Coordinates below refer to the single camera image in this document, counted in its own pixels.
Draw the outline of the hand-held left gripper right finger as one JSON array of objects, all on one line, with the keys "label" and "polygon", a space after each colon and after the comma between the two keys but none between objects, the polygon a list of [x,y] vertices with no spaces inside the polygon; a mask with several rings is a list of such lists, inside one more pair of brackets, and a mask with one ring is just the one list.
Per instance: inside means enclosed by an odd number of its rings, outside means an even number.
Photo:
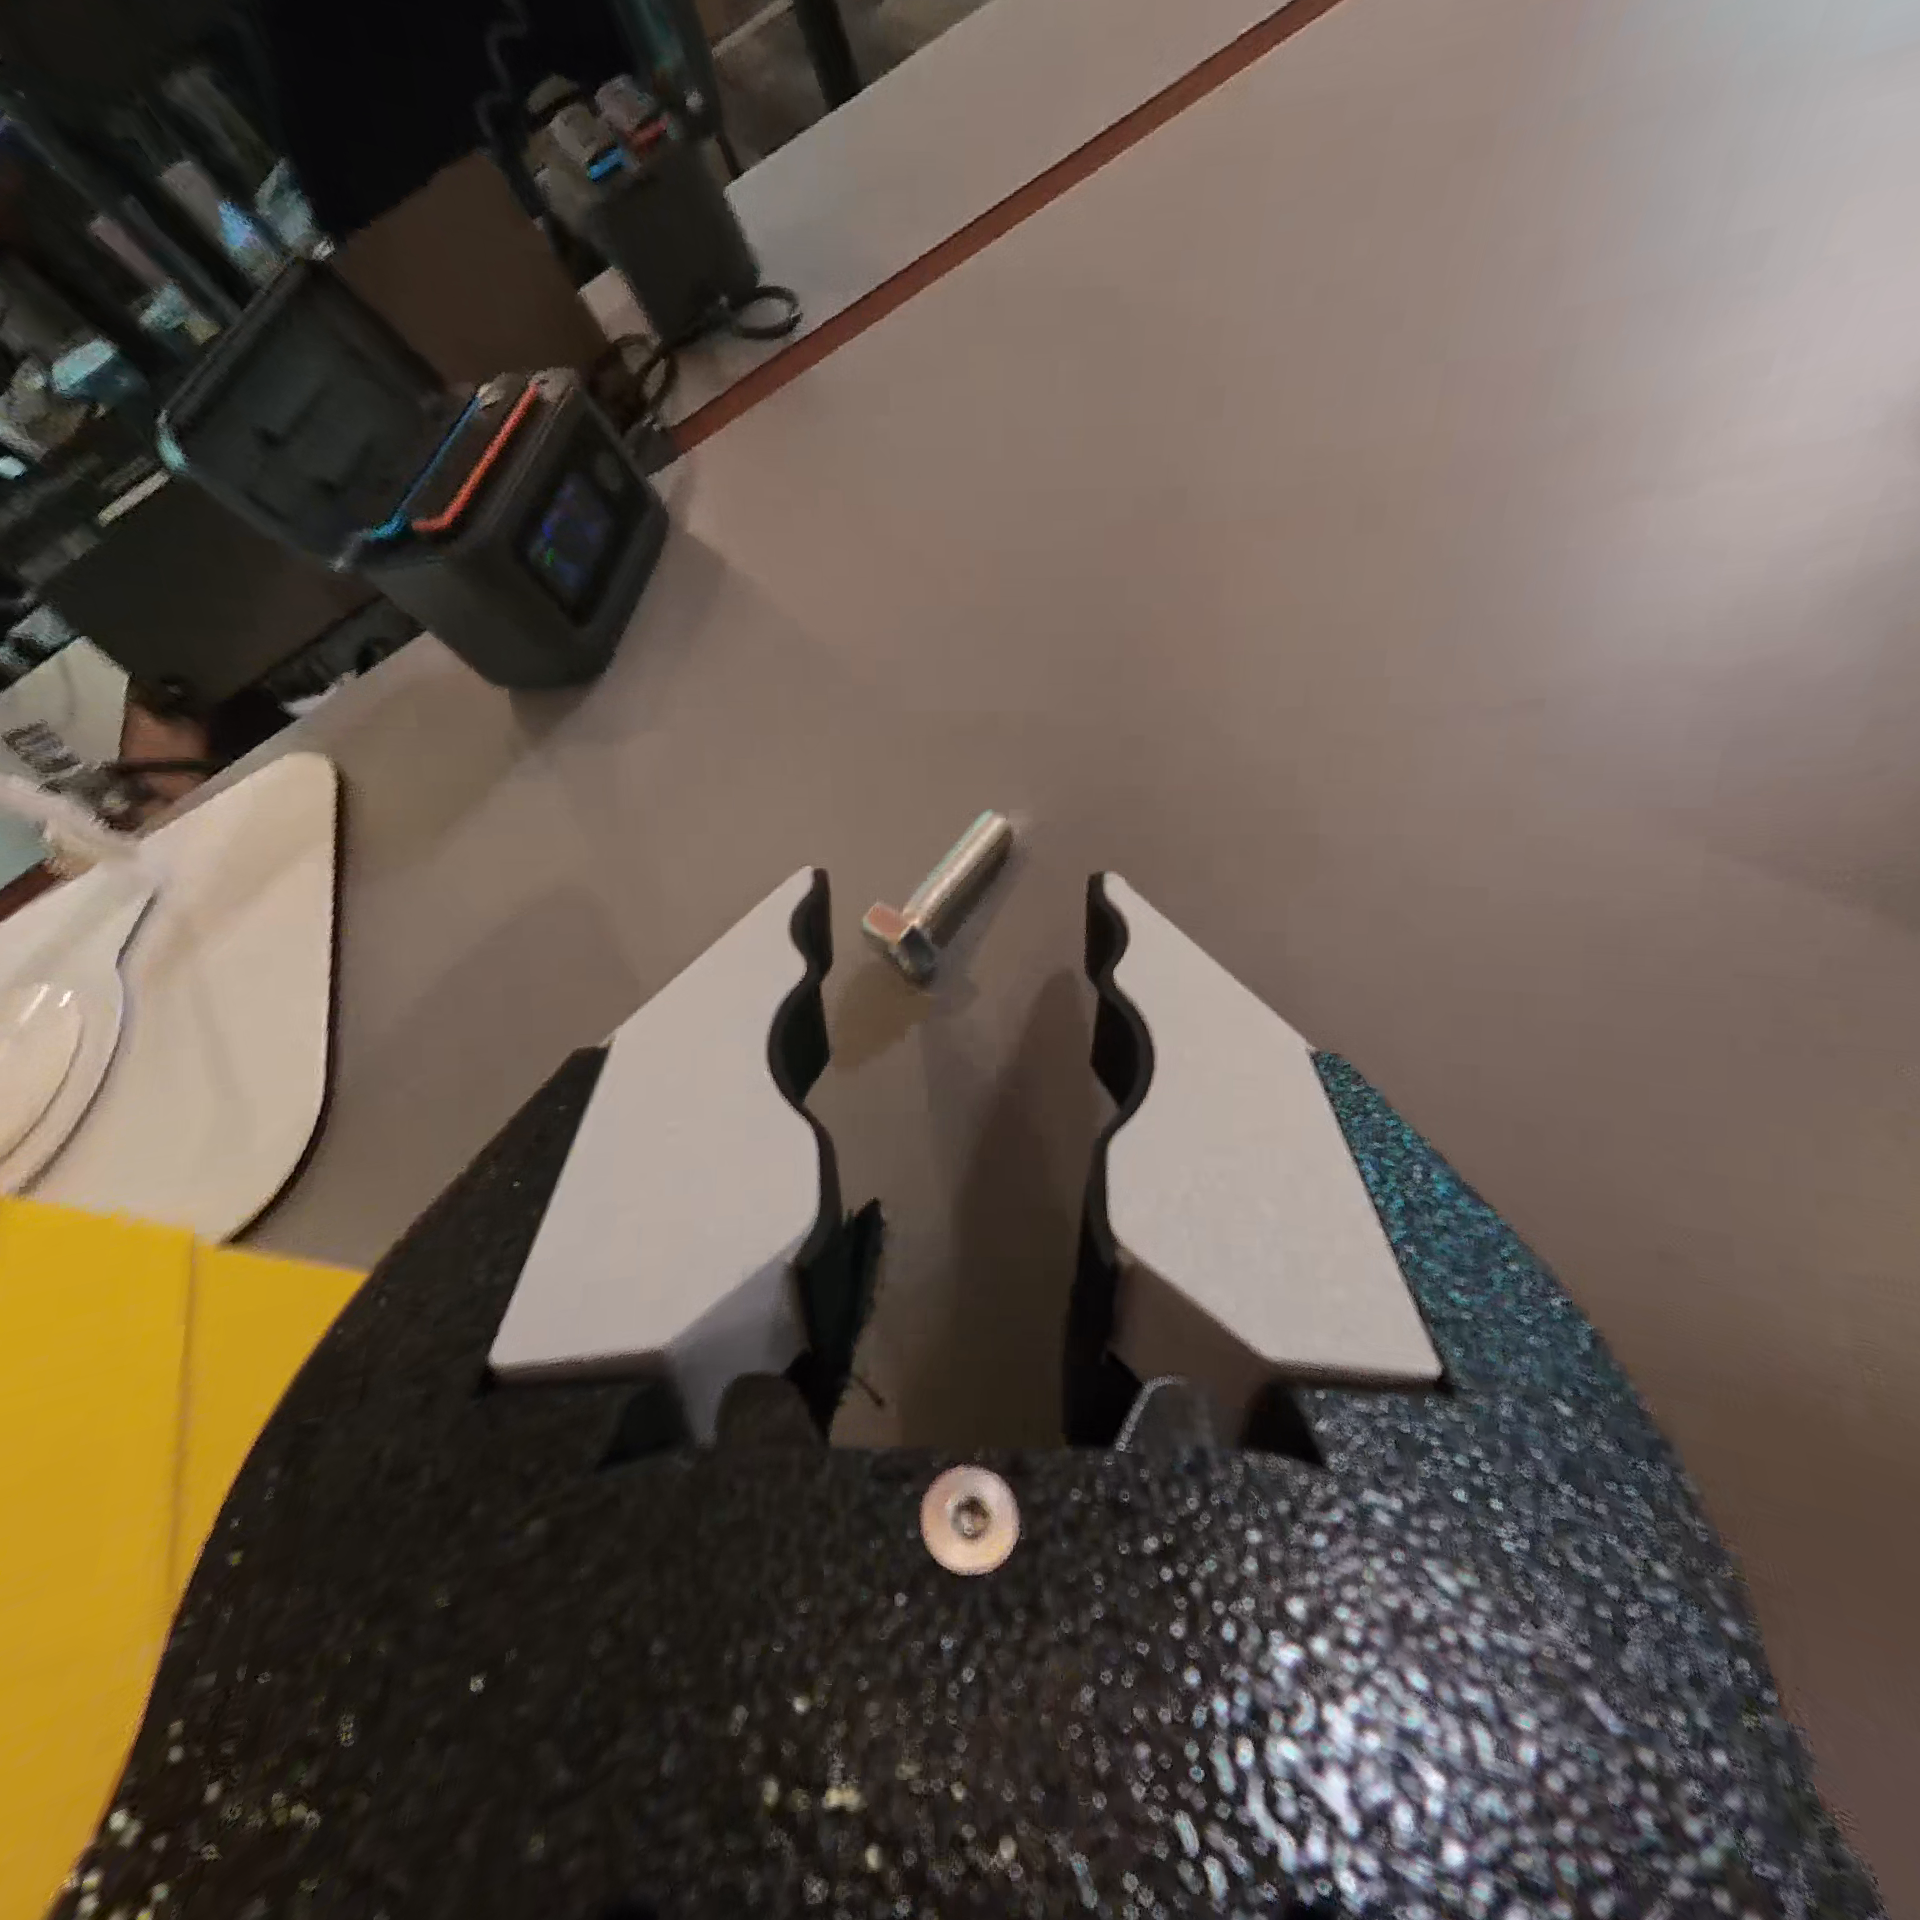
[{"label": "hand-held left gripper right finger", "polygon": [[1117,872],[1086,882],[1083,1441],[1176,1381],[1227,1446],[1310,1448],[1301,1393],[1428,1396],[1446,1361],[1309,1037]]}]

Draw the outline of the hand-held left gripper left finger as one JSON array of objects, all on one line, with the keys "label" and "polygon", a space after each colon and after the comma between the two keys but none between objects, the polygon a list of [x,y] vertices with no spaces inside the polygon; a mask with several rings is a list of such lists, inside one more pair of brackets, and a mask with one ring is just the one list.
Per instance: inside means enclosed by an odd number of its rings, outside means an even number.
[{"label": "hand-held left gripper left finger", "polygon": [[846,1330],[833,892],[803,865],[612,1032],[493,1334],[500,1386],[655,1379],[716,1437],[747,1375],[829,1374]]}]

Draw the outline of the steel hex bolt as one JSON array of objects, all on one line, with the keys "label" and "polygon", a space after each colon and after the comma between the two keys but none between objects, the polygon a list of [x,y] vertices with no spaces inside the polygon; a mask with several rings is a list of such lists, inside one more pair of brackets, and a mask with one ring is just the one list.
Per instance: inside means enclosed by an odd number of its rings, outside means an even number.
[{"label": "steel hex bolt", "polygon": [[980,812],[906,901],[875,901],[867,910],[863,936],[906,982],[925,987],[1014,848],[1014,820],[1001,810]]}]

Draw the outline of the yellow plastic bin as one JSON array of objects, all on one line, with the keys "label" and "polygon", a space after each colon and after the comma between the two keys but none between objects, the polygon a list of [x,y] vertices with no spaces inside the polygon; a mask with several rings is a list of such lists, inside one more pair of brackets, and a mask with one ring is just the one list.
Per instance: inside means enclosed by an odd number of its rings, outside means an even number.
[{"label": "yellow plastic bin", "polygon": [[3,1206],[3,1911],[106,1816],[229,1492],[362,1272]]}]

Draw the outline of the black charging case with display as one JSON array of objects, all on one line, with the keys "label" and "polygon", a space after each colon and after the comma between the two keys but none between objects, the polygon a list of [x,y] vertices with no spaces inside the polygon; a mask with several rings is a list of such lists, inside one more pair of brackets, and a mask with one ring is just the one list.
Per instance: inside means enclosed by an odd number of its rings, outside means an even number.
[{"label": "black charging case with display", "polygon": [[596,680],[669,536],[578,370],[450,385],[317,260],[286,266],[204,351],[156,441],[171,474],[359,578],[509,691]]}]

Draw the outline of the black battery charger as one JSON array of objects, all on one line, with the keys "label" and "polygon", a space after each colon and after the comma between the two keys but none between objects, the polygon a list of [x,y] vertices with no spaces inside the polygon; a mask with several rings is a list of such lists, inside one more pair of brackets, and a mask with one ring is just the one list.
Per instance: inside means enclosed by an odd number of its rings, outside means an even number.
[{"label": "black battery charger", "polygon": [[549,208],[627,284],[657,342],[687,348],[757,300],[747,230],[673,108],[627,75],[592,94],[552,75],[527,108]]}]

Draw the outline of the brown cardboard box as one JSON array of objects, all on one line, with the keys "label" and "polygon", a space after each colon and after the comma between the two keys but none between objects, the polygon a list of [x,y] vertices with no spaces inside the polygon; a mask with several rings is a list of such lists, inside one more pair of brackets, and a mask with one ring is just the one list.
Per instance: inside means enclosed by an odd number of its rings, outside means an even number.
[{"label": "brown cardboard box", "polygon": [[449,416],[505,376],[591,391],[610,340],[536,218],[486,154],[460,158],[328,253],[373,346],[422,412]]}]

